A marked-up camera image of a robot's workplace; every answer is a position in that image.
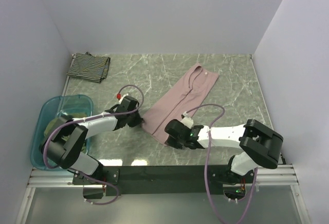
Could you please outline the pink tank top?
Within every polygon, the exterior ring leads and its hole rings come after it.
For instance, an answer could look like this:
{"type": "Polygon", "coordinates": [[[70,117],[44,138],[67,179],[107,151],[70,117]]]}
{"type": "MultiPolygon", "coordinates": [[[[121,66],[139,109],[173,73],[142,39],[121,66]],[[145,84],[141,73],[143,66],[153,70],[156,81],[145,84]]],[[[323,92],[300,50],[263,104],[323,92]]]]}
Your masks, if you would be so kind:
{"type": "Polygon", "coordinates": [[[199,63],[193,65],[175,84],[143,115],[143,130],[165,145],[166,125],[173,119],[202,104],[219,77],[199,63]]]}

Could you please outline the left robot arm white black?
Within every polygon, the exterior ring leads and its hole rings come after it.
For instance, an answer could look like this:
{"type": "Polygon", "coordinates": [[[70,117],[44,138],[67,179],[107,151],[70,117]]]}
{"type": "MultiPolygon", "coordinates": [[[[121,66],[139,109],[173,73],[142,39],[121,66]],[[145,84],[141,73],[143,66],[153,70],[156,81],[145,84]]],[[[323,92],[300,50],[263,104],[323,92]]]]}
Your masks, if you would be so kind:
{"type": "Polygon", "coordinates": [[[74,119],[62,115],[50,128],[39,150],[55,166],[83,172],[86,180],[96,184],[103,177],[103,165],[82,152],[85,141],[103,132],[140,125],[142,117],[136,110],[138,107],[137,99],[125,95],[111,109],[95,116],[74,119]]]}

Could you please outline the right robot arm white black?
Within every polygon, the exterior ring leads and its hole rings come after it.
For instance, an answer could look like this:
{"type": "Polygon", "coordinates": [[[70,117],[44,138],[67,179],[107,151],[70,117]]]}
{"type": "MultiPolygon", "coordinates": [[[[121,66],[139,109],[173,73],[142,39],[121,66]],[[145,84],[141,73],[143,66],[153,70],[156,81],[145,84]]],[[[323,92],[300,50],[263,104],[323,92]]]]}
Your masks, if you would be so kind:
{"type": "Polygon", "coordinates": [[[220,173],[211,173],[217,181],[230,185],[241,182],[259,166],[276,169],[283,144],[280,134],[255,119],[238,126],[210,128],[194,125],[190,117],[184,117],[170,121],[164,131],[167,145],[177,149],[241,148],[243,152],[232,156],[220,173]]]}

